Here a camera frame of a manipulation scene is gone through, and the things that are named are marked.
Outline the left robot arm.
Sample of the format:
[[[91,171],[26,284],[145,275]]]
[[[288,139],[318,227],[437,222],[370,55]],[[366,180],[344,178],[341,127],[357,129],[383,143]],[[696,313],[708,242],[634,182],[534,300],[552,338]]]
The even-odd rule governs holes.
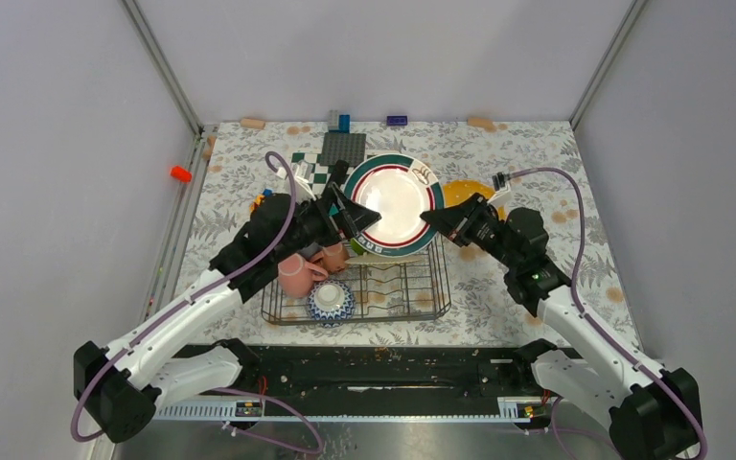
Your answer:
[[[302,203],[287,194],[265,198],[168,306],[106,346],[88,341],[76,350],[72,437],[86,442],[106,435],[119,444],[166,405],[218,387],[238,394],[253,390],[260,371],[237,356],[240,343],[193,358],[174,355],[199,330],[267,287],[285,259],[313,244],[331,246],[355,237],[378,221],[379,212],[352,201],[335,185]]]

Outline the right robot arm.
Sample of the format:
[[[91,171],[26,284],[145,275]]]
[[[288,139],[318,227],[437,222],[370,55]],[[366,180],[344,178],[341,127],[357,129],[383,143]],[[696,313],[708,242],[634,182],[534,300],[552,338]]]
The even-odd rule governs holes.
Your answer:
[[[625,459],[674,459],[691,447],[707,453],[699,387],[682,368],[667,370],[615,335],[585,306],[575,283],[546,253],[541,214],[516,208],[499,218],[475,194],[459,205],[421,214],[451,242],[477,245],[503,264],[515,302],[557,332],[584,360],[577,364],[547,341],[527,346],[511,370],[513,386],[534,395],[542,388],[599,423]]]

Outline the woven bamboo plate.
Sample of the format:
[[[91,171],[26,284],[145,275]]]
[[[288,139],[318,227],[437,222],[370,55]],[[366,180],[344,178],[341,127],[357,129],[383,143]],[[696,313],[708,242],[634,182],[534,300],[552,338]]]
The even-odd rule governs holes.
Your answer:
[[[415,264],[421,262],[424,258],[417,255],[408,255],[401,257],[387,257],[377,254],[365,253],[362,255],[350,257],[346,260],[347,265],[404,265]]]

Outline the white plate green red rim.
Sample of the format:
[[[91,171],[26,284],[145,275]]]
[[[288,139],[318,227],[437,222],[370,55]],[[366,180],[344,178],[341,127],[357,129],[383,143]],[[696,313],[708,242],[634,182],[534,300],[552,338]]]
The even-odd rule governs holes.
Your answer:
[[[380,220],[355,237],[366,251],[401,258],[424,250],[437,231],[421,219],[446,207],[436,173],[424,162],[401,153],[375,155],[355,167],[343,192],[380,214]]]

